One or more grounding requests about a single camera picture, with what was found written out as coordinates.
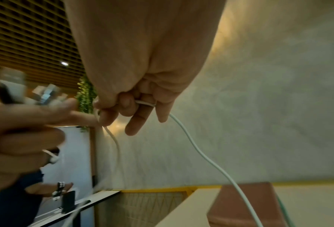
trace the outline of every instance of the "white wall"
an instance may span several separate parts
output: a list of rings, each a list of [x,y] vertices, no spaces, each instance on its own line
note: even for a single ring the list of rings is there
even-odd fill
[[[47,165],[42,168],[44,182],[57,183],[59,181],[73,182],[74,187],[79,190],[79,195],[76,199],[81,199],[87,196],[92,190],[91,177],[91,161],[89,147],[89,133],[81,132],[81,129],[76,127],[61,127],[65,132],[66,142],[60,146],[60,160],[54,165]],[[52,199],[46,201],[40,210],[39,214],[44,214],[61,206],[61,200],[54,202]],[[63,224],[57,223],[54,227],[59,227]],[[94,211],[93,208],[87,209],[81,213],[81,225],[86,227],[94,226]]]
[[[172,112],[238,182],[334,178],[334,1],[230,0],[203,71]],[[141,132],[97,133],[108,188],[227,181],[199,157],[172,119],[153,113]]]

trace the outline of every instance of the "dark sleeve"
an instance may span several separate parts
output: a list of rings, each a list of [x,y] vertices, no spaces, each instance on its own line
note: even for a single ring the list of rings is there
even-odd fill
[[[23,189],[41,182],[43,182],[43,173],[41,172],[41,170],[29,174],[24,174],[18,180],[18,184]]]

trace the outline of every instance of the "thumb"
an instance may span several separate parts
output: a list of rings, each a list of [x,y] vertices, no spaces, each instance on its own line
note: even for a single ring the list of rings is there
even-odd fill
[[[0,131],[52,125],[66,119],[77,108],[74,98],[54,106],[0,105]]]

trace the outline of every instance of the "wooden slat ceiling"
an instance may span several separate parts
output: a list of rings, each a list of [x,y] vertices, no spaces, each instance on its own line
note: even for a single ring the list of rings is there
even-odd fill
[[[62,1],[0,0],[0,66],[31,82],[77,88],[85,70]]]

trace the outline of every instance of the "green plant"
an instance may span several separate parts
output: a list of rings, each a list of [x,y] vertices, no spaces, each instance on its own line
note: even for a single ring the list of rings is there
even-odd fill
[[[79,111],[84,113],[93,113],[93,100],[96,98],[97,93],[92,83],[89,81],[86,75],[80,78],[78,83],[79,90],[76,95],[76,99],[79,102]],[[86,131],[87,127],[82,127],[82,131]]]

